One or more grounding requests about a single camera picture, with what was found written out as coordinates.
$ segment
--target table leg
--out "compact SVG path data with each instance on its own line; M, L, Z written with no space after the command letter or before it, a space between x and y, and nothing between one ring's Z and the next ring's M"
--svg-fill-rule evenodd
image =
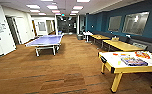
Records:
M35 49L36 49L36 56L39 56L39 52L38 52L37 48L35 48Z
M94 44L95 44L95 38L94 38Z
M102 63L102 70L101 70L101 73L104 74L104 71L105 71L105 63Z
M120 82L120 79L122 77L122 74L123 73L117 73L115 78L114 78L114 81L113 81L113 85L112 85L112 92L116 92L117 91L117 88L118 88L118 85L119 85L119 82Z
M110 51L110 44L109 44L109 48L108 48L108 52Z
M88 35L87 35L87 42L88 42Z
M56 53L56 52L55 52L55 46L53 45L53 54L55 55L55 53Z
M103 41L102 41L102 46L101 46L101 48L103 48Z

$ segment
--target window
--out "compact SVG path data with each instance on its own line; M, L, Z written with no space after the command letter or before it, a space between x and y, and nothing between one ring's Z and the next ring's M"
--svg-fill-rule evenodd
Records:
M123 33L142 35L149 12L126 15Z
M119 31L121 16L110 17L109 31Z

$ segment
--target doorway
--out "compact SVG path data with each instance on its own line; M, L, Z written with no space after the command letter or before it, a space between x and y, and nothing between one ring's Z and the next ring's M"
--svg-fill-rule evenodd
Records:
M58 30L63 33L74 33L76 34L76 17L57 17Z
M19 32L17 30L17 26L15 23L15 19L12 17L6 17L6 20L7 20L8 26L10 28L15 45L21 44Z

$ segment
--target fluorescent light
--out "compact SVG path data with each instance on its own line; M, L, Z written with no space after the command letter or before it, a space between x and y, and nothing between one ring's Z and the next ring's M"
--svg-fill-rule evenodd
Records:
M49 9L57 9L57 6L55 6L55 5L48 5L47 6Z
M39 15L46 15L46 13L39 13Z
M74 14L74 13L71 13L70 15L76 15L76 14Z
M56 2L53 2L52 4L55 5L55 4L57 4L57 3L56 3Z
M77 2L89 2L90 0L77 0Z
M83 6L74 6L73 9L82 9Z
M53 13L59 13L59 10L52 10Z
M40 12L39 10L30 10L31 12Z
M78 13L79 11L71 11L71 13Z
M27 7L30 7L30 8L37 8L37 9L40 9L40 7L38 5L26 5Z
M53 1L53 0L41 0L41 1Z
M55 15L61 15L60 13L56 13Z

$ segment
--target ping pong table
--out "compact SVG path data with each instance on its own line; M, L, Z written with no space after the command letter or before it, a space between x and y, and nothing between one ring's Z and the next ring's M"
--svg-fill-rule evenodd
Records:
M41 49L53 49L53 54L55 55L56 49L59 50L60 42L63 35L44 35L42 37L39 37L27 44L25 44L26 47L35 46L36 50L36 56L39 56L39 51Z

